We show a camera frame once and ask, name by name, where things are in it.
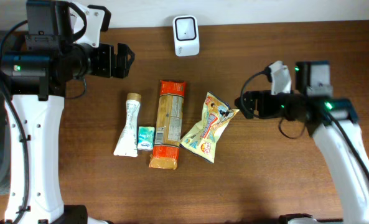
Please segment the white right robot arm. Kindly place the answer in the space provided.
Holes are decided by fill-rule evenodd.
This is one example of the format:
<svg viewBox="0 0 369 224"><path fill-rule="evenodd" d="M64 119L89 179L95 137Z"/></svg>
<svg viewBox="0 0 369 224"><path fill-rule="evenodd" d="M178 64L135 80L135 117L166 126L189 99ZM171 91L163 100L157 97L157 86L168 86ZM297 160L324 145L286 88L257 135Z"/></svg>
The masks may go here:
<svg viewBox="0 0 369 224"><path fill-rule="evenodd" d="M369 223L369 158L359 118L351 101L333 98L328 61L296 62L295 85L281 61L262 71L270 90L248 91L242 86L235 106L247 119L302 122L322 153L343 209L341 223Z"/></svg>

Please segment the orange spaghetti packet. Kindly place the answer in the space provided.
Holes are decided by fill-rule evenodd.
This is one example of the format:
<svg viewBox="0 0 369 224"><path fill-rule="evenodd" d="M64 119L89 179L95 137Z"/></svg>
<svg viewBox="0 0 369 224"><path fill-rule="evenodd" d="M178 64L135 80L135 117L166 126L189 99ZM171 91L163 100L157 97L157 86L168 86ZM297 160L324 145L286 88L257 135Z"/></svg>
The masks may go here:
<svg viewBox="0 0 369 224"><path fill-rule="evenodd" d="M185 88L185 82L161 81L151 168L178 166Z"/></svg>

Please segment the green tissue packet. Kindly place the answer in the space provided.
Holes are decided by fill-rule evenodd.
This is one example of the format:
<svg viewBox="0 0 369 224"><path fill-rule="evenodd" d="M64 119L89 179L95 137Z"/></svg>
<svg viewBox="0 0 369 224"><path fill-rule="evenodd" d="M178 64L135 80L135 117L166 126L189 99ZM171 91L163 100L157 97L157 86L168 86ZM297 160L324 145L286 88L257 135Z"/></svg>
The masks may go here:
<svg viewBox="0 0 369 224"><path fill-rule="evenodd" d="M140 151L151 151L154 148L155 127L140 126L138 129L137 149Z"/></svg>

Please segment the cream snack bag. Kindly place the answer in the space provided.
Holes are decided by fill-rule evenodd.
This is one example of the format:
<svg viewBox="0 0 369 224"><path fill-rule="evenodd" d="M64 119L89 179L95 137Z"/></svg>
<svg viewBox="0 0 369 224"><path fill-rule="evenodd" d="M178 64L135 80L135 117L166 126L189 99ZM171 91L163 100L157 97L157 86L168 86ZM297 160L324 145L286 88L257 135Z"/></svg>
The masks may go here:
<svg viewBox="0 0 369 224"><path fill-rule="evenodd" d="M184 135L180 145L213 164L217 142L239 111L208 92L203 103L201 120Z"/></svg>

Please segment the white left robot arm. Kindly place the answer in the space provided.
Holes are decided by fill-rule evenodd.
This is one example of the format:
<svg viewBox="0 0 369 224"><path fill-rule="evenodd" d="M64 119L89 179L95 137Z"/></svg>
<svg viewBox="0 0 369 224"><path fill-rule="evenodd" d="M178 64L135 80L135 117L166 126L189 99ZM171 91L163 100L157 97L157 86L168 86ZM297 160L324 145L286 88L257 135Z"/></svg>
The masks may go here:
<svg viewBox="0 0 369 224"><path fill-rule="evenodd" d="M27 32L0 50L0 87L11 144L4 223L94 223L84 205L66 205L58 176L58 136L67 83L85 75L125 78L135 54L103 44L111 12L73 1L27 1Z"/></svg>

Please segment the white tube with gold cap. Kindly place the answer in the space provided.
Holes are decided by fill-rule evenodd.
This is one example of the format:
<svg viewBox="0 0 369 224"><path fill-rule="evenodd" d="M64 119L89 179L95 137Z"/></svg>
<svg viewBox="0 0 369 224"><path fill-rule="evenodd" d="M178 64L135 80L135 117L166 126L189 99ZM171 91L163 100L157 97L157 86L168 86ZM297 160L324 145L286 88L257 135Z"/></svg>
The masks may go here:
<svg viewBox="0 0 369 224"><path fill-rule="evenodd" d="M137 157L138 114L141 107L141 95L128 93L126 99L126 122L114 149L114 156Z"/></svg>

